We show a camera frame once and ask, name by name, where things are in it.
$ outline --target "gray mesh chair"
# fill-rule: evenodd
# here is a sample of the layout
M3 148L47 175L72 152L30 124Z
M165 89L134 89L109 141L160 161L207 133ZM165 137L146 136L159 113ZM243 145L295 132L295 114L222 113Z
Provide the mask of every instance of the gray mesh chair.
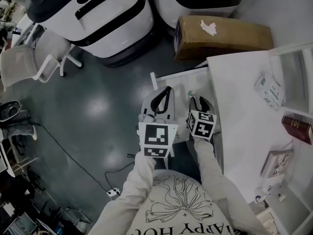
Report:
M60 76L64 76L66 59L82 68L83 64L69 53L73 47L68 40L46 30L35 49L23 45L3 51L0 72L4 90L27 78L46 83L57 68L60 68Z

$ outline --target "small white box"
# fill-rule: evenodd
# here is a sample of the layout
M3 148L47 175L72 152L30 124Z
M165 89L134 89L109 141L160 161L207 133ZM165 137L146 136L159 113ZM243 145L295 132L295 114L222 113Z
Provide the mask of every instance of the small white box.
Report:
M188 128L193 137L210 140L216 121L216 115L192 110L188 120Z
M285 93L280 85L267 72L256 82L255 91L266 101L269 107L278 111L284 100Z

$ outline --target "white shelf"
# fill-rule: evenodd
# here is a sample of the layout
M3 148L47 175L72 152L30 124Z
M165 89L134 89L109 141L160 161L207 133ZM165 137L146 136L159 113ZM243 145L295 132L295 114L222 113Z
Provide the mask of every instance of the white shelf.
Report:
M313 44L270 50L275 80L285 90L287 111L313 118Z

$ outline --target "box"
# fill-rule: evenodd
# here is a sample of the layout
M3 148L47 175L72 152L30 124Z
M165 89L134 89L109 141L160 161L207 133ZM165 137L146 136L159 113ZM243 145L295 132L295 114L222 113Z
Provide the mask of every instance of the box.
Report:
M265 160L260 176L263 178L272 178L283 175L293 155L293 150L270 151Z
M254 86L255 91L266 101L269 107L278 111L285 98L285 92L267 72L262 73Z
M201 27L214 23L217 34L212 36ZM273 48L269 27L238 19L210 16L181 16L173 42L175 60L204 60L242 51Z
M215 129L217 116L191 110L188 129L193 137L210 140Z

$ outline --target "red book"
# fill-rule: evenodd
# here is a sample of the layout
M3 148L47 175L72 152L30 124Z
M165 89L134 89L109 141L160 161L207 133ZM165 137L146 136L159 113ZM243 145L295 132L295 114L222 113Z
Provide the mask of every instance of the red book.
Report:
M282 124L290 135L305 143L312 144L313 132L310 124L286 116L283 117Z

